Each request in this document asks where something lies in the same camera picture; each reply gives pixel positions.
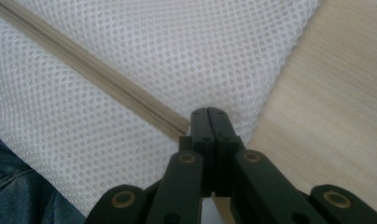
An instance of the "jeans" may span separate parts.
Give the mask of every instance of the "jeans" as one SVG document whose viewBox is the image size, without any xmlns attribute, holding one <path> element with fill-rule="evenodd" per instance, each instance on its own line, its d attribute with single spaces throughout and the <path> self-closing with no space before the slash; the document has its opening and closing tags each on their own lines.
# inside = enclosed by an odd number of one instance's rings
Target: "jeans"
<svg viewBox="0 0 377 224">
<path fill-rule="evenodd" d="M 0 223 L 84 223 L 84 216 L 0 140 Z"/>
</svg>

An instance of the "white mesh fabric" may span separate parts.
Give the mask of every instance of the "white mesh fabric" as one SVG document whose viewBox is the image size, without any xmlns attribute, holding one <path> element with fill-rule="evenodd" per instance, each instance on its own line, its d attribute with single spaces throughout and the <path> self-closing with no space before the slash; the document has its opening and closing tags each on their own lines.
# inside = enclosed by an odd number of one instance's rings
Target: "white mesh fabric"
<svg viewBox="0 0 377 224">
<path fill-rule="evenodd" d="M 247 142 L 319 0 L 19 1 L 185 118 L 226 110 Z M 148 186 L 177 144 L 0 19 L 0 137 L 87 215 Z"/>
<path fill-rule="evenodd" d="M 0 18 L 0 136 L 83 214 L 161 178 L 177 143 Z"/>
<path fill-rule="evenodd" d="M 226 110 L 245 142 L 319 0 L 18 0 L 173 111 Z"/>
</svg>

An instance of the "light wood grain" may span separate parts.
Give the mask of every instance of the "light wood grain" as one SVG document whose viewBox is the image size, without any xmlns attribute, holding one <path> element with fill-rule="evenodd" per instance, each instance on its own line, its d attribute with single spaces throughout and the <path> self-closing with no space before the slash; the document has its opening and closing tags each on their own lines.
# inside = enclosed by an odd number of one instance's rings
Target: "light wood grain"
<svg viewBox="0 0 377 224">
<path fill-rule="evenodd" d="M 249 148 L 304 192 L 333 184 L 377 210 L 377 1 L 324 1 Z"/>
</svg>

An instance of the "black plastic part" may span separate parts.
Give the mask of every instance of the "black plastic part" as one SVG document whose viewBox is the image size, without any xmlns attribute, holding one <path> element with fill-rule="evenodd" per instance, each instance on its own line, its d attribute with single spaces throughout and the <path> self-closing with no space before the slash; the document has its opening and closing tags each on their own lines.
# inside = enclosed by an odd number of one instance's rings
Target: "black plastic part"
<svg viewBox="0 0 377 224">
<path fill-rule="evenodd" d="M 179 150 L 187 151 L 191 150 L 191 136 L 179 136 Z"/>
<path fill-rule="evenodd" d="M 232 127 L 226 112 L 213 107 L 208 108 L 212 132 L 216 139 L 216 183 L 217 197 L 230 197 L 232 191 L 232 163 L 235 153 L 244 149 L 240 137 Z"/>
<path fill-rule="evenodd" d="M 203 156 L 202 196 L 210 197 L 215 187 L 215 138 L 208 110 L 201 108 L 191 113 L 191 150 Z"/>
<path fill-rule="evenodd" d="M 230 197 L 230 210 L 236 224 L 261 223 L 244 192 L 235 187 Z"/>
<path fill-rule="evenodd" d="M 147 196 L 147 201 L 149 203 L 153 203 L 153 199 L 156 196 L 157 190 L 159 189 L 161 180 L 157 181 L 156 183 L 152 184 L 150 187 L 145 189 L 145 194 Z"/>
<path fill-rule="evenodd" d="M 201 154 L 175 153 L 169 161 L 147 215 L 147 224 L 194 224 L 201 221 Z"/>
<path fill-rule="evenodd" d="M 377 212 L 346 189 L 318 186 L 312 189 L 309 200 L 329 223 L 377 224 Z"/>
<path fill-rule="evenodd" d="M 235 161 L 237 189 L 258 218 L 246 223 L 327 223 L 262 153 L 242 150 Z"/>
<path fill-rule="evenodd" d="M 113 198 L 121 192 L 131 192 L 134 201 L 128 206 L 116 207 L 113 205 Z M 102 196 L 98 203 L 92 208 L 85 224 L 136 224 L 144 223 L 142 214 L 147 202 L 147 196 L 142 189 L 134 186 L 121 185 L 110 189 Z"/>
</svg>

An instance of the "brass rivet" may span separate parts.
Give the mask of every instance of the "brass rivet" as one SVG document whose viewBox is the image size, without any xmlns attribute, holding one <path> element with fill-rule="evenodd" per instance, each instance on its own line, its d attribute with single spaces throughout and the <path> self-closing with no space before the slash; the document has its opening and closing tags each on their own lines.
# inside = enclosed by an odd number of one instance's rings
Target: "brass rivet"
<svg viewBox="0 0 377 224">
<path fill-rule="evenodd" d="M 127 199 L 124 202 L 119 200 L 119 197 L 126 196 Z M 112 205 L 116 208 L 126 208 L 135 202 L 135 194 L 131 191 L 124 190 L 115 194 L 112 198 Z"/>
<path fill-rule="evenodd" d="M 184 163 L 192 163 L 195 162 L 195 156 L 189 153 L 185 153 L 179 156 L 179 160 Z"/>
<path fill-rule="evenodd" d="M 351 200 L 339 192 L 329 190 L 323 193 L 323 198 L 330 204 L 339 208 L 350 208 L 352 206 Z"/>
<path fill-rule="evenodd" d="M 244 159 L 246 161 L 250 161 L 250 162 L 258 162 L 258 161 L 260 161 L 260 156 L 256 153 L 253 153 L 253 152 L 246 152 L 244 154 Z"/>
</svg>

